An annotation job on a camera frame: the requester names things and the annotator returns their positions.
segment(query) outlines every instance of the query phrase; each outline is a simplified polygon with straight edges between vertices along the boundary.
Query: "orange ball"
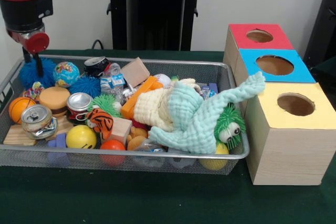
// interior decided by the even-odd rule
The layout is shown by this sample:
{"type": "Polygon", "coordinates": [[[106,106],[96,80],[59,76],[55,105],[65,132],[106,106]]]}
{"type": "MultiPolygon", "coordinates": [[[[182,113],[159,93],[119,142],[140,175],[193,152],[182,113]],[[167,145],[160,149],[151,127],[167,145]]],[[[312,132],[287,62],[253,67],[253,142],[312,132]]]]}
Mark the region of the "orange ball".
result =
{"type": "Polygon", "coordinates": [[[36,105],[36,103],[29,97],[19,97],[14,99],[9,105],[9,116],[18,124],[21,124],[21,114],[24,110],[30,106],[36,105]]]}
{"type": "MultiPolygon", "coordinates": [[[[101,150],[126,151],[125,146],[117,140],[108,140],[100,146],[101,150]]],[[[122,155],[100,155],[101,160],[109,166],[119,166],[124,160],[122,155]]]]}

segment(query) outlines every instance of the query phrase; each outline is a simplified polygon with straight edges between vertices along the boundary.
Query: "teddy bear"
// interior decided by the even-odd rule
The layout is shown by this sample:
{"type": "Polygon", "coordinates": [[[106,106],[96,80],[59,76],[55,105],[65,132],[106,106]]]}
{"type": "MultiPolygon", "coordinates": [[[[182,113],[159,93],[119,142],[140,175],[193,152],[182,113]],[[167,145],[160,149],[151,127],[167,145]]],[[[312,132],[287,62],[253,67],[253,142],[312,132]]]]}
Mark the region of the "teddy bear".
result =
{"type": "Polygon", "coordinates": [[[142,128],[131,127],[131,132],[127,136],[127,150],[133,151],[144,139],[148,137],[148,131],[142,128]]]}

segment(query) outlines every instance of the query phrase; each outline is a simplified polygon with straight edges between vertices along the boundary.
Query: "googly eyes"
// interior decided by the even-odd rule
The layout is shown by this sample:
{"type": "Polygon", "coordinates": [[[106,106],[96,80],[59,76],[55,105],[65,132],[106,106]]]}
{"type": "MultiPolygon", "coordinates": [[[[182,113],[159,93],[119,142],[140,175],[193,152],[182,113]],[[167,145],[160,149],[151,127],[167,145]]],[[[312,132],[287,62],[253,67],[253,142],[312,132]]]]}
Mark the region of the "googly eyes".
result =
{"type": "Polygon", "coordinates": [[[233,136],[236,136],[240,133],[240,127],[238,123],[232,122],[229,124],[228,128],[222,130],[219,133],[219,140],[223,143],[228,143],[232,140],[233,136]]]}
{"type": "Polygon", "coordinates": [[[229,124],[228,130],[232,136],[238,135],[240,133],[240,127],[238,123],[232,122],[229,124]]]}

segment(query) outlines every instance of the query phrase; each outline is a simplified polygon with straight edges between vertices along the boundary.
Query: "shape sorter box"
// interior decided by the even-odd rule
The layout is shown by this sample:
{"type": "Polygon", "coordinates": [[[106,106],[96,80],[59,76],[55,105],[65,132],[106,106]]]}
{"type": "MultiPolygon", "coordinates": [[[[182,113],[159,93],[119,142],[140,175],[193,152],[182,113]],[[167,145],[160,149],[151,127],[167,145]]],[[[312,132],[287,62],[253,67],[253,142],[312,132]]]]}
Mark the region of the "shape sorter box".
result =
{"type": "Polygon", "coordinates": [[[224,63],[235,74],[240,49],[293,49],[277,24],[230,24],[227,30],[224,63]]]}
{"type": "MultiPolygon", "coordinates": [[[[267,82],[315,83],[295,50],[241,49],[239,52],[235,71],[237,85],[258,71],[262,71],[267,82]]],[[[248,100],[240,104],[243,115],[247,103],[248,100]]]]}
{"type": "Polygon", "coordinates": [[[321,184],[336,151],[336,112],[318,83],[267,82],[245,121],[254,185],[321,184]]]}

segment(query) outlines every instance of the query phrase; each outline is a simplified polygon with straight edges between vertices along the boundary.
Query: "tiger plush toy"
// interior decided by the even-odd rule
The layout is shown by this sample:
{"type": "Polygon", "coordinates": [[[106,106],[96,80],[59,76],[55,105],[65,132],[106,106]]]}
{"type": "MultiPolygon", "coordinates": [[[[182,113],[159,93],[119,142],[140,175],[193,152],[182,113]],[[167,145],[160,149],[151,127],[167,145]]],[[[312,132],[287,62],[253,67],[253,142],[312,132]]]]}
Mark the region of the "tiger plush toy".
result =
{"type": "Polygon", "coordinates": [[[113,118],[104,110],[97,108],[87,114],[87,124],[95,132],[101,133],[103,140],[107,140],[112,133],[113,118]]]}

